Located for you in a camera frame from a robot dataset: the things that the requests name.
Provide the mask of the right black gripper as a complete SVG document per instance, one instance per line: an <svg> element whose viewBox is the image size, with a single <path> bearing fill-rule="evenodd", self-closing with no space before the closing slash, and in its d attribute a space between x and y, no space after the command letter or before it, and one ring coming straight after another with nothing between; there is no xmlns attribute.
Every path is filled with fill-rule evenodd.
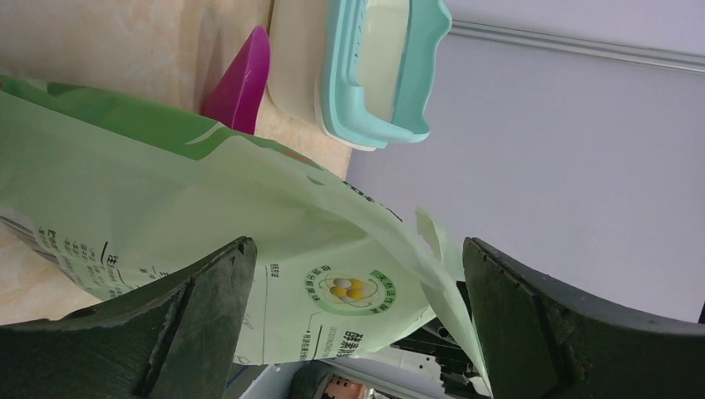
<svg viewBox="0 0 705 399"><path fill-rule="evenodd" d="M434 318L389 347L360 357L312 361L287 398L489 398L477 368Z"/></svg>

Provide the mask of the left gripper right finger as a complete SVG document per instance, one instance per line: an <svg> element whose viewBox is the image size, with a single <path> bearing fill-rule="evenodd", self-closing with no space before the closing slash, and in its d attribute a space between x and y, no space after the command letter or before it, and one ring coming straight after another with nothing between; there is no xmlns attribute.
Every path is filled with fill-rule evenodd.
<svg viewBox="0 0 705 399"><path fill-rule="evenodd" d="M610 302L478 238L463 266L496 398L701 398L704 326Z"/></svg>

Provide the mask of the green litter bag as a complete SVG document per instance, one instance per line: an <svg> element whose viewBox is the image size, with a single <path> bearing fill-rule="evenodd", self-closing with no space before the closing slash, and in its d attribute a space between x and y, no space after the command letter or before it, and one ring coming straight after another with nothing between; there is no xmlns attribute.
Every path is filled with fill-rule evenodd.
<svg viewBox="0 0 705 399"><path fill-rule="evenodd" d="M241 364L371 353L439 319L482 376L461 251L276 141L90 87L1 79L1 221L102 300L240 236L258 250Z"/></svg>

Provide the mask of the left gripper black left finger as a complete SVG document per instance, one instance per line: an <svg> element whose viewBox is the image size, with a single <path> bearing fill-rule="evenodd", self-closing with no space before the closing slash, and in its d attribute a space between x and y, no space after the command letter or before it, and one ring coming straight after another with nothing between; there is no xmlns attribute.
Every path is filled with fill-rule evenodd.
<svg viewBox="0 0 705 399"><path fill-rule="evenodd" d="M2 397L221 398L256 259L241 237L64 318L2 326Z"/></svg>

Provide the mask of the purple plastic scoop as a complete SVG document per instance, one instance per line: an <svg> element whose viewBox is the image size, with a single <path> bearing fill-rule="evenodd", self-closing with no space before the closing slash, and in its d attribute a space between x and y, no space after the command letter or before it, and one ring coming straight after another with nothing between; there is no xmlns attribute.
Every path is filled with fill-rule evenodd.
<svg viewBox="0 0 705 399"><path fill-rule="evenodd" d="M201 114L235 131L254 134L270 63L269 35L257 26L206 97Z"/></svg>

